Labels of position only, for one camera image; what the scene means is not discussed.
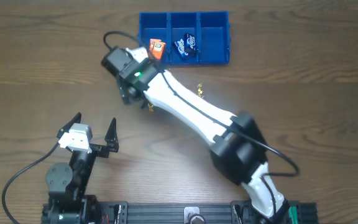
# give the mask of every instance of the brown wood surface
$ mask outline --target brown wood surface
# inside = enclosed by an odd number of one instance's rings
[[[172,68],[206,100],[254,115],[270,145],[301,175],[274,178],[290,200],[317,202],[321,223],[358,222],[358,0],[51,0],[0,1],[0,223],[5,183],[47,153],[57,130],[80,111],[103,143],[117,118],[120,151],[97,159],[88,194],[128,202],[230,202],[248,199],[209,158],[207,145],[163,111],[124,106],[100,66],[102,36],[136,34],[140,11],[228,10],[231,61]],[[122,47],[135,44],[111,38]],[[289,170],[269,154],[270,170]],[[70,154],[58,150],[20,176],[7,203],[21,223],[39,223],[45,174]]]

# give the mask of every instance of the blue plastic container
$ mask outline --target blue plastic container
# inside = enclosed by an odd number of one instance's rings
[[[214,12],[141,12],[139,38],[147,46],[150,39],[167,43],[162,63],[169,65],[215,65],[230,60],[229,14]],[[195,58],[182,60],[172,45],[185,33],[196,37]]]

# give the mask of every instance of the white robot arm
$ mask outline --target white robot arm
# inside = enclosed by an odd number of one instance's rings
[[[217,108],[186,89],[168,70],[161,74],[154,62],[148,59],[144,47],[134,50],[115,47],[103,58],[102,65],[117,78],[125,103],[145,100],[168,111],[194,129],[208,143],[216,168],[248,192],[252,206],[268,222],[277,222],[284,216],[289,208],[288,202],[276,190],[271,178],[264,175],[268,173],[265,149],[230,132],[188,103],[220,123],[265,143],[251,116],[245,113],[236,116]]]

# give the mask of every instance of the wooden table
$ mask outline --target wooden table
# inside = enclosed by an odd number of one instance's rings
[[[137,33],[140,11],[228,10],[231,61],[172,68],[186,87],[204,84],[206,100],[258,122],[271,146],[301,175],[274,178],[286,198],[317,202],[321,223],[358,222],[358,1],[0,1],[0,223],[5,183],[42,157],[78,111],[94,142],[117,118],[120,150],[97,159],[87,189],[100,200],[246,200],[212,165],[207,145],[164,111],[124,106],[100,66],[102,36]],[[112,45],[135,47],[125,38]],[[270,170],[290,170],[272,154]],[[7,204],[21,223],[39,223],[45,174],[70,153],[57,150],[17,178]]]

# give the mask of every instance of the black cable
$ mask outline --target black cable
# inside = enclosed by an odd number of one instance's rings
[[[267,190],[270,192],[270,195],[272,196],[272,203],[273,203],[273,215],[276,214],[277,210],[276,210],[276,200],[275,200],[275,197],[274,197],[274,194],[273,194],[273,190],[270,188],[270,186],[267,184],[266,180],[265,180],[265,176],[269,175],[269,176],[275,176],[275,177],[295,177],[297,175],[299,175],[300,171],[299,171],[299,167],[297,166],[297,164],[295,164],[289,157],[287,157],[286,155],[284,155],[284,153],[280,152],[279,150],[275,149],[275,148],[272,148],[266,144],[263,144],[251,137],[249,137],[248,135],[234,129],[234,128],[231,128],[230,126],[228,125],[225,125],[224,123],[218,121],[217,119],[211,117],[210,115],[206,114],[204,111],[201,111],[200,109],[198,109],[196,106],[192,105],[190,102],[188,102],[187,100],[185,100],[183,97],[181,97],[173,88],[172,86],[169,84],[167,78],[165,77],[164,75],[164,69],[161,65],[161,63],[154,57],[153,54],[149,54],[149,49],[147,48],[147,46],[139,39],[137,39],[136,37],[128,34],[128,33],[125,33],[125,32],[122,32],[122,31],[110,31],[110,32],[107,32],[103,35],[103,42],[104,44],[106,45],[106,47],[109,49],[109,50],[112,50],[112,48],[110,47],[110,45],[107,43],[107,36],[109,35],[113,35],[113,34],[117,34],[117,35],[123,35],[125,37],[128,37],[130,39],[132,39],[133,41],[137,42],[141,47],[144,47],[148,53],[148,55],[150,55],[152,58],[151,60],[154,61],[154,64],[156,65],[157,67],[157,71],[159,73],[161,73],[165,83],[167,84],[167,86],[169,87],[169,89],[172,91],[172,93],[177,96],[179,99],[181,99],[184,103],[186,103],[188,106],[190,106],[191,108],[193,108],[194,110],[196,110],[197,112],[201,113],[203,116],[207,117],[208,119],[210,119],[212,122],[214,123],[217,123],[218,125],[226,128],[228,131],[238,135],[238,136],[241,136],[242,138],[264,148],[264,149],[267,149],[268,151],[276,154],[277,156],[279,156],[280,158],[282,158],[284,161],[286,161],[287,163],[289,163],[293,168],[294,168],[294,172],[293,173],[279,173],[279,172],[268,172],[266,174],[262,174],[261,176],[261,179],[262,179],[262,182],[265,184]]]
[[[57,148],[57,146],[59,145],[59,142],[56,142],[56,144],[54,145],[54,147],[46,154],[44,155],[42,158],[40,158],[39,160],[31,163],[30,165],[26,166],[25,168],[23,168],[22,170],[20,170],[17,174],[15,174],[5,185],[4,190],[2,191],[2,207],[4,207],[5,213],[6,215],[12,220],[12,222],[14,224],[19,224],[18,221],[16,221],[15,218],[13,218],[12,214],[10,213],[9,209],[6,206],[6,191],[7,188],[10,186],[10,184],[13,182],[13,180],[15,180],[19,175],[21,175],[22,173],[24,173],[25,171],[27,171],[28,169],[30,169],[31,167],[37,165],[38,163],[42,162],[44,159],[46,159],[48,156],[50,156],[54,150]]]

